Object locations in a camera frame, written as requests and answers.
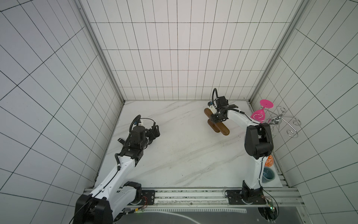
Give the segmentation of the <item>brown wooden watch stand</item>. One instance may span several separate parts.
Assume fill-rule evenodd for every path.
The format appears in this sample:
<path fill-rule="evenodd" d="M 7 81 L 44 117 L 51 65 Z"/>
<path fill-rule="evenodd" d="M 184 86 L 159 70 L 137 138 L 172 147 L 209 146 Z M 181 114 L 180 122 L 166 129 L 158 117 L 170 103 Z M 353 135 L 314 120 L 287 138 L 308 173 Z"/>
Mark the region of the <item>brown wooden watch stand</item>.
<path fill-rule="evenodd" d="M 204 114 L 208 117 L 208 124 L 209 126 L 216 132 L 216 133 L 222 133 L 224 136 L 227 136 L 230 134 L 230 130 L 222 123 L 216 123 L 214 124 L 210 120 L 210 115 L 213 114 L 213 112 L 209 108 L 204 109 Z"/>

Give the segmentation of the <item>black rectangular smart watch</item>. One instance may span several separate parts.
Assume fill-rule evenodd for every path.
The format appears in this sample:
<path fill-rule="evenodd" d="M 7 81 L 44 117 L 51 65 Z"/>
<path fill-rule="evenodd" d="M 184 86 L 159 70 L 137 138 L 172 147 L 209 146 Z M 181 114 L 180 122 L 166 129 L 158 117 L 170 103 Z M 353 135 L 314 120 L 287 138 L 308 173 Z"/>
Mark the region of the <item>black rectangular smart watch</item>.
<path fill-rule="evenodd" d="M 126 140 L 119 138 L 118 142 L 121 143 L 123 146 L 126 144 Z"/>

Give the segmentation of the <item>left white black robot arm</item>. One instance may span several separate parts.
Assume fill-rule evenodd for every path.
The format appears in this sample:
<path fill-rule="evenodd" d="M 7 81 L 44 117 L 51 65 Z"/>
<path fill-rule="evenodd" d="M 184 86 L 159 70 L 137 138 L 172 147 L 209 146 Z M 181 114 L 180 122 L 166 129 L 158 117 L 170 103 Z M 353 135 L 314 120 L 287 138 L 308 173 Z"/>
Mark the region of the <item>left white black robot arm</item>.
<path fill-rule="evenodd" d="M 116 165 L 105 179 L 88 195 L 82 194 L 75 206 L 71 224 L 112 224 L 119 220 L 128 204 L 142 200 L 141 184 L 126 181 L 144 154 L 144 150 L 160 136 L 159 126 L 150 129 L 139 122 L 130 126 L 120 153 L 115 154 Z"/>

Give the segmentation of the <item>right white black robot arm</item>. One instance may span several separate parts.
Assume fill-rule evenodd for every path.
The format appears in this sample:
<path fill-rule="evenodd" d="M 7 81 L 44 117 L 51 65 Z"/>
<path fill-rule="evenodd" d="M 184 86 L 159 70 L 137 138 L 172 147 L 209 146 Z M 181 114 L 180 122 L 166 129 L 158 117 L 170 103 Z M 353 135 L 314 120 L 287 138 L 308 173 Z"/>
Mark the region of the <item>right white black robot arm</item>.
<path fill-rule="evenodd" d="M 270 125 L 253 121 L 244 111 L 235 104 L 217 95 L 214 89 L 208 108 L 204 110 L 211 128 L 223 135 L 229 135 L 230 130 L 223 124 L 231 120 L 246 130 L 244 149 L 253 161 L 248 168 L 248 177 L 242 182 L 240 197 L 246 204 L 250 204 L 255 197 L 263 195 L 262 177 L 264 165 L 274 149 Z"/>

